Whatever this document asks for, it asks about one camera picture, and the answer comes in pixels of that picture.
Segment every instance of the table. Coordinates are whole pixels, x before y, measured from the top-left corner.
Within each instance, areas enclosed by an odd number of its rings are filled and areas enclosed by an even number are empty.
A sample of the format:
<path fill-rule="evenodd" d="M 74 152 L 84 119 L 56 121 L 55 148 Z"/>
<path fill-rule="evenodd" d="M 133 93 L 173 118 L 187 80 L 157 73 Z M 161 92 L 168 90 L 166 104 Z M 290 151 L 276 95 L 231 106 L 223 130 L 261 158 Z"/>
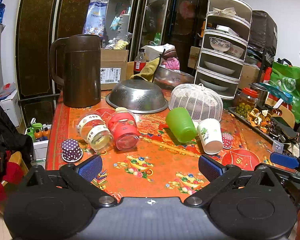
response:
<path fill-rule="evenodd" d="M 82 114 L 87 111 L 97 110 L 109 106 L 106 95 L 110 91 L 102 91 L 101 102 L 87 108 L 69 108 L 63 104 L 60 96 L 55 110 L 50 140 L 47 151 L 46 169 L 58 170 L 66 164 L 61 157 L 61 144 L 64 140 L 73 138 L 79 142 L 83 150 L 83 157 L 78 163 L 88 159 L 94 153 L 89 145 L 82 140 L 75 126 Z M 170 92 L 164 91 L 165 98 L 169 101 Z M 121 152 L 116 148 L 102 151 L 102 170 L 106 177 L 99 186 L 112 196 L 120 200 L 122 196 L 133 197 L 169 197 L 179 196 L 183 201 L 189 194 L 209 182 L 198 170 L 198 158 L 204 153 L 199 139 L 194 139 L 186 144 L 178 143 L 171 135 L 165 116 L 169 112 L 166 109 L 157 114 L 136 114 L 138 130 L 141 133 L 140 140 L 135 150 Z M 245 170 L 253 170 L 260 162 L 271 164 L 269 160 L 271 145 L 260 135 L 252 131 L 248 126 L 236 120 L 226 110 L 223 110 L 221 131 L 228 132 L 234 137 L 230 150 L 223 149 L 212 158 L 222 163 L 235 164 Z M 246 149 L 252 154 L 238 155 L 232 152 L 234 149 Z M 143 173 L 142 177 L 134 176 L 128 170 L 127 157 L 143 157 L 153 167 Z M 197 179 L 197 184 L 192 185 L 193 191 L 182 190 L 184 176 Z"/>

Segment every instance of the blue gripper pad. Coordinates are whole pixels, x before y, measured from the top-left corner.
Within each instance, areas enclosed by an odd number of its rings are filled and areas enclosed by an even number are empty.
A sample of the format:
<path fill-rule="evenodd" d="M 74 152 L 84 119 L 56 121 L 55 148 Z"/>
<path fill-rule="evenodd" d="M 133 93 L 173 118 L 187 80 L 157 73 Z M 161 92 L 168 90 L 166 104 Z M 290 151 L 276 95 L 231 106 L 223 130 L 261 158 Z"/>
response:
<path fill-rule="evenodd" d="M 87 181 L 91 182 L 102 171 L 102 158 L 99 155 L 93 158 L 91 161 L 89 161 L 89 159 L 87 160 L 87 163 L 82 163 L 83 166 L 79 168 L 78 174 Z"/>
<path fill-rule="evenodd" d="M 201 155 L 199 158 L 199 171 L 210 182 L 226 172 L 226 167 L 207 155 Z"/>
<path fill-rule="evenodd" d="M 295 169 L 299 167 L 299 161 L 298 158 L 295 156 L 290 156 L 284 153 L 277 153 L 273 152 L 270 154 L 270 161 L 272 163 L 290 168 Z"/>

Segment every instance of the orange bottle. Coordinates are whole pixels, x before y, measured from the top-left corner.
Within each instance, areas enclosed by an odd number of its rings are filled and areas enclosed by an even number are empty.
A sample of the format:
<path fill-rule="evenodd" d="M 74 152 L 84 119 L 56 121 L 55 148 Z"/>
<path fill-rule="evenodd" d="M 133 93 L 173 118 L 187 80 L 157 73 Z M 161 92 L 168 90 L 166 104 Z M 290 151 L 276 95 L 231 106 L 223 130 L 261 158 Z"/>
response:
<path fill-rule="evenodd" d="M 50 129 L 48 129 L 48 127 L 45 127 L 43 129 L 42 135 L 44 137 L 44 140 L 49 140 L 49 138 L 50 138 Z"/>
<path fill-rule="evenodd" d="M 39 129 L 36 129 L 36 130 L 35 130 L 34 137 L 35 137 L 38 141 L 40 141 L 40 142 L 41 142 L 41 141 L 44 141 L 42 131 L 39 130 Z"/>

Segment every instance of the brown pitcher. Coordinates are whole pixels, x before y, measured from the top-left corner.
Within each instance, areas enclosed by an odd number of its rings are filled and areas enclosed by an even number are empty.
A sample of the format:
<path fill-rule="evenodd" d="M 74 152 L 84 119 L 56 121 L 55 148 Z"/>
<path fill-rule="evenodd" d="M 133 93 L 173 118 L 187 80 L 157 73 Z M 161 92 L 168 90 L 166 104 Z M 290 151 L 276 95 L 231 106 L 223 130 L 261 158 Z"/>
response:
<path fill-rule="evenodd" d="M 56 71 L 56 52 L 60 46 L 64 47 L 63 78 Z M 63 86 L 63 103 L 66 106 L 84 108 L 100 102 L 100 59 L 101 39 L 96 35 L 75 35 L 52 43 L 50 75 L 57 84 Z"/>

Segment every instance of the metal canister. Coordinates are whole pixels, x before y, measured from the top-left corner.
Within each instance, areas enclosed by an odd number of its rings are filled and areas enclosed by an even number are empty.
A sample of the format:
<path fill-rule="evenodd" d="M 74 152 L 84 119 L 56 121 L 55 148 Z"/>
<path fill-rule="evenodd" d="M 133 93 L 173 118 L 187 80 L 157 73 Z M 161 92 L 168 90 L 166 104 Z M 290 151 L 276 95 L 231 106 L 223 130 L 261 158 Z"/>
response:
<path fill-rule="evenodd" d="M 266 98 L 268 96 L 268 90 L 258 83 L 250 83 L 249 86 L 251 89 L 255 90 L 258 93 L 257 104 L 264 106 L 266 103 Z"/>

